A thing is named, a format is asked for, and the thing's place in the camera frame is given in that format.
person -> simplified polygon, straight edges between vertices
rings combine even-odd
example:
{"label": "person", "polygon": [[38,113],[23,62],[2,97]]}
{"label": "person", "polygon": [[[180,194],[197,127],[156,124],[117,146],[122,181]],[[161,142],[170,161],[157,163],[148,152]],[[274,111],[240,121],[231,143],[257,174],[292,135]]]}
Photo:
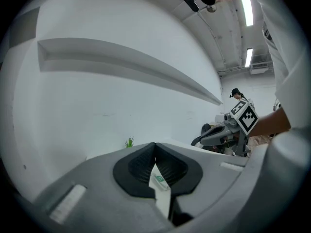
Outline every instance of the person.
{"label": "person", "polygon": [[285,5],[285,0],[257,1],[262,8],[264,38],[274,65],[276,97],[282,107],[261,117],[250,137],[305,128],[311,124],[311,55],[308,40]]}
{"label": "person", "polygon": [[253,101],[251,99],[247,100],[246,97],[244,96],[244,94],[241,93],[238,88],[234,88],[232,90],[230,97],[235,98],[236,100],[239,100],[239,101],[244,100],[246,102],[249,102],[251,104],[251,106],[253,107],[253,109],[255,109]]}

white sleeve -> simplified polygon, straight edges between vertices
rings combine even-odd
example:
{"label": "white sleeve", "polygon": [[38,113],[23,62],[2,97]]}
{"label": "white sleeve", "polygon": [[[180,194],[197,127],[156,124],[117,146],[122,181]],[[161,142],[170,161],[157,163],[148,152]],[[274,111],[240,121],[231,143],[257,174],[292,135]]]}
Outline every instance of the white sleeve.
{"label": "white sleeve", "polygon": [[311,58],[307,38],[298,22],[282,0],[258,0],[264,20],[288,76],[278,85],[276,97],[282,104],[292,128],[311,124]]}

gray plastic housing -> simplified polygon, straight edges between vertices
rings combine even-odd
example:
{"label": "gray plastic housing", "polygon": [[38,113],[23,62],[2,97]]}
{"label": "gray plastic housing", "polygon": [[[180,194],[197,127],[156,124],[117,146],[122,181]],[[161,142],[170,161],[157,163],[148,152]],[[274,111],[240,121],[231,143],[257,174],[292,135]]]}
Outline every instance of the gray plastic housing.
{"label": "gray plastic housing", "polygon": [[[257,147],[249,159],[164,144],[197,161],[203,169],[195,190],[173,201],[179,213],[192,217],[179,227],[158,211],[154,199],[128,195],[113,178],[114,164],[145,145],[85,161],[46,188],[35,201],[35,208],[48,215],[73,185],[81,184],[86,193],[63,225],[72,232],[259,231],[299,190],[310,168],[309,137],[310,130],[279,134],[269,147]],[[50,224],[45,225],[56,232]]]}

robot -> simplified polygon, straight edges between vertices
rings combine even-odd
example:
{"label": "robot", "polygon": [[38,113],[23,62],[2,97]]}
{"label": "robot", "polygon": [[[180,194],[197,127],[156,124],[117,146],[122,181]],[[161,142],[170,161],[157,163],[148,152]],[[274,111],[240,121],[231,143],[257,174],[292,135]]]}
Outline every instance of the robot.
{"label": "robot", "polygon": [[203,146],[231,147],[234,155],[246,157],[250,149],[248,134],[258,122],[258,115],[249,101],[241,100],[224,115],[224,122],[206,131],[200,137]]}

white wall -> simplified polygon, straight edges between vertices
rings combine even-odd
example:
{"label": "white wall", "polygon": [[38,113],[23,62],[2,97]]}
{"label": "white wall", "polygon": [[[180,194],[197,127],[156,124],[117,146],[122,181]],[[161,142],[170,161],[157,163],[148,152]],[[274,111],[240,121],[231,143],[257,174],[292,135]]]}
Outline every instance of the white wall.
{"label": "white wall", "polygon": [[28,200],[33,201],[44,187],[90,154],[123,148],[129,136],[136,145],[166,138],[190,144],[202,125],[219,113],[220,107],[213,103],[148,83],[148,79],[140,82],[90,73],[88,62],[83,71],[40,70],[45,61],[38,52],[40,40],[101,40],[149,55],[221,100],[220,79],[201,45],[153,3],[32,3],[42,4],[36,38],[9,49],[0,72],[0,148],[13,183]]}
{"label": "white wall", "polygon": [[238,88],[247,99],[252,99],[258,116],[262,117],[273,112],[273,105],[276,100],[276,82],[274,74],[265,72],[263,74],[228,75],[221,78],[223,86],[223,112],[227,113],[236,104],[237,100],[229,98],[231,91]]}

